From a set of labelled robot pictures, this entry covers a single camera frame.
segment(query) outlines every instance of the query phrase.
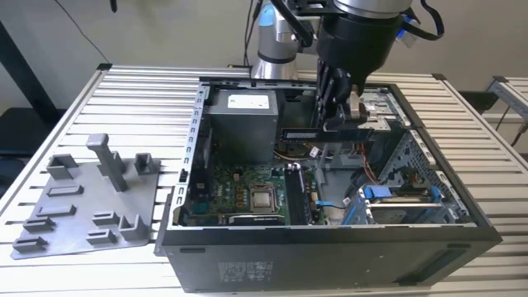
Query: white wall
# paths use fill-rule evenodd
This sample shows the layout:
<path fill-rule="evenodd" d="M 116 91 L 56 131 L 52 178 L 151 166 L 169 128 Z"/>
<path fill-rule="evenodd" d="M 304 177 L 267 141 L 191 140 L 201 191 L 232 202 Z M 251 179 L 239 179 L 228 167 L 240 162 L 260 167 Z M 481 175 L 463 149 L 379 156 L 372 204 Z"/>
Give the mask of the white wall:
<path fill-rule="evenodd" d="M 61 3 L 112 63 L 196 67 L 241 63 L 248 0 L 117 0 L 116 14 L 108 0 Z M 445 37 L 421 41 L 412 49 L 396 45 L 383 71 L 441 72 L 456 87 L 472 90 L 481 90 L 492 75 L 528 76 L 527 0 L 429 3 L 443 14 Z M 427 13 L 416 11 L 433 29 Z M 67 107 L 103 62 L 99 53 L 52 0 L 0 0 L 0 19 L 51 98 Z M 300 57 L 299 66 L 313 68 L 315 58 Z M 7 80 L 1 71 L 0 80 Z M 0 82 L 0 100 L 11 98 L 19 104 L 23 97 L 5 84 Z"/>

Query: motherboard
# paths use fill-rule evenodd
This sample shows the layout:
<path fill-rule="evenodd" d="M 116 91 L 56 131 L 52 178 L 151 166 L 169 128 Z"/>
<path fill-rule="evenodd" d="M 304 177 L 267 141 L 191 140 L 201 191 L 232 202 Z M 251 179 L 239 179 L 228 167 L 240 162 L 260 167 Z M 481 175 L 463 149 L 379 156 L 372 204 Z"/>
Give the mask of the motherboard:
<path fill-rule="evenodd" d="M 191 225 L 221 226 L 233 223 L 244 225 L 244 220 L 256 216 L 261 220 L 279 221 L 277 225 L 289 225 L 291 212 L 296 211 L 289 209 L 293 201 L 288 200 L 291 185 L 288 186 L 284 178 L 287 170 L 281 163 L 273 166 L 213 164 L 211 197 L 207 200 L 192 200 Z M 312 168 L 301 171 L 300 180 L 303 180 L 304 193 L 296 199 L 307 201 L 308 209 L 316 210 L 315 201 L 319 199 L 319 191 Z M 313 218 L 308 219 L 309 223 L 317 223 L 319 217 L 317 210 Z"/>

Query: red wire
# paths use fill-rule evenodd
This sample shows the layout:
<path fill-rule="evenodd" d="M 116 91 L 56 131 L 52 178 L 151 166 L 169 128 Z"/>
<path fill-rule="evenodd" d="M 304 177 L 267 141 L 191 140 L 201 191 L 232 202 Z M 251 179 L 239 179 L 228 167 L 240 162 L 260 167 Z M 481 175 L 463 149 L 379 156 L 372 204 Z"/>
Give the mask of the red wire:
<path fill-rule="evenodd" d="M 363 168 L 364 168 L 364 173 L 367 174 L 367 177 L 369 178 L 369 180 L 371 180 L 371 182 L 372 182 L 373 184 L 380 184 L 380 183 L 376 181 L 375 174 L 373 174 L 373 172 L 372 172 L 369 162 L 367 161 L 367 152 L 365 152 L 365 150 L 364 150 L 364 144 L 360 144 L 360 150 L 361 150 L 361 155 L 363 155 Z"/>

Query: gray plastic stand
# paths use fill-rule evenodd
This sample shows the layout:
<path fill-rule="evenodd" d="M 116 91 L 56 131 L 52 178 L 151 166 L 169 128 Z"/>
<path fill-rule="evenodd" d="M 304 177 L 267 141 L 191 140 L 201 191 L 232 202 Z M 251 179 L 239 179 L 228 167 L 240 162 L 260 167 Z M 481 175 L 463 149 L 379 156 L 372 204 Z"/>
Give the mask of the gray plastic stand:
<path fill-rule="evenodd" d="M 51 178 L 13 243 L 13 259 L 148 243 L 161 162 L 149 153 L 121 160 L 107 143 L 107 134 L 88 138 L 100 163 L 77 164 L 67 154 L 51 158 Z"/>

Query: slotted aluminum surface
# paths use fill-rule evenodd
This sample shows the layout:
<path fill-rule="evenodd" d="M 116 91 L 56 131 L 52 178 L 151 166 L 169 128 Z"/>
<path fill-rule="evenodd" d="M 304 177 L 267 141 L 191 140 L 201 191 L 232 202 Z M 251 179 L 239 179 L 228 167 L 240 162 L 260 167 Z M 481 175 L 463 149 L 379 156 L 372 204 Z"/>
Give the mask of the slotted aluminum surface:
<path fill-rule="evenodd" d="M 71 153 L 77 161 L 93 160 L 95 155 L 84 144 L 88 134 L 97 132 L 111 135 L 109 146 L 123 158 L 132 157 L 137 151 L 151 152 L 153 157 L 161 158 L 151 235 L 156 238 L 167 194 L 171 185 L 176 184 L 184 154 L 183 140 L 199 76 L 247 77 L 248 73 L 240 69 L 113 66 L 109 71 L 95 74 L 0 200 L 0 293 L 25 292 L 28 296 L 184 295 L 167 259 L 152 253 L 153 244 L 17 261 L 9 258 L 9 253 L 11 243 L 21 231 L 20 223 L 32 212 L 48 179 L 44 166 L 49 156 Z M 300 76 L 301 79 L 315 79 L 313 72 L 301 72 Z M 244 295 L 527 296 L 528 174 L 524 160 L 448 83 L 420 74 L 373 74 L 369 81 L 399 85 L 504 242 L 431 289 Z"/>
<path fill-rule="evenodd" d="M 499 98 L 519 113 L 524 121 L 528 121 L 528 78 L 495 77 L 489 86 L 489 92 L 495 92 Z"/>

